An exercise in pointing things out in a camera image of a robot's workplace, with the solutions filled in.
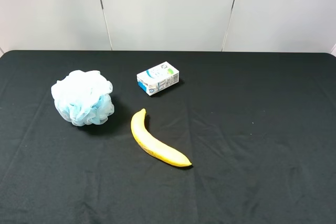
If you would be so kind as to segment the light blue bath loofah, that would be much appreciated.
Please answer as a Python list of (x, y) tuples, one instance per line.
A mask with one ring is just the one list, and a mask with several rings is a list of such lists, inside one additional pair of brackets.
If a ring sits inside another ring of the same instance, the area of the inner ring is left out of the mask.
[(113, 85), (98, 70), (75, 70), (51, 87), (55, 108), (74, 126), (101, 125), (114, 113)]

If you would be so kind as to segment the black tablecloth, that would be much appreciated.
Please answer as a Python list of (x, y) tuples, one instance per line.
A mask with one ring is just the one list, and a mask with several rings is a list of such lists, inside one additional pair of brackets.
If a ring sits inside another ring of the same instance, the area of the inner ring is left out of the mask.
[[(179, 82), (152, 96), (136, 75)], [(115, 112), (73, 126), (50, 88), (112, 82)], [(192, 163), (146, 153), (131, 119)], [(327, 53), (10, 51), (1, 57), (1, 223), (335, 223), (335, 57)]]

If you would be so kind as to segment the white blue milk carton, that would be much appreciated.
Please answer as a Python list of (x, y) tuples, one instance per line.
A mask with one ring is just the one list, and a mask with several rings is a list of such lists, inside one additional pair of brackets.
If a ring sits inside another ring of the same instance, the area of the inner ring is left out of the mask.
[(179, 79), (180, 72), (167, 61), (137, 74), (138, 86), (149, 96), (178, 83)]

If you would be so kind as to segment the yellow banana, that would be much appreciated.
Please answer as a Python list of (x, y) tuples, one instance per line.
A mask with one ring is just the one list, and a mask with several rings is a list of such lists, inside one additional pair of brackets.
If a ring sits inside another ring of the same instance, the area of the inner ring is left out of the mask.
[(145, 116), (146, 109), (142, 109), (131, 119), (131, 132), (138, 145), (149, 155), (172, 166), (191, 166), (191, 161), (183, 153), (159, 141), (147, 131)]

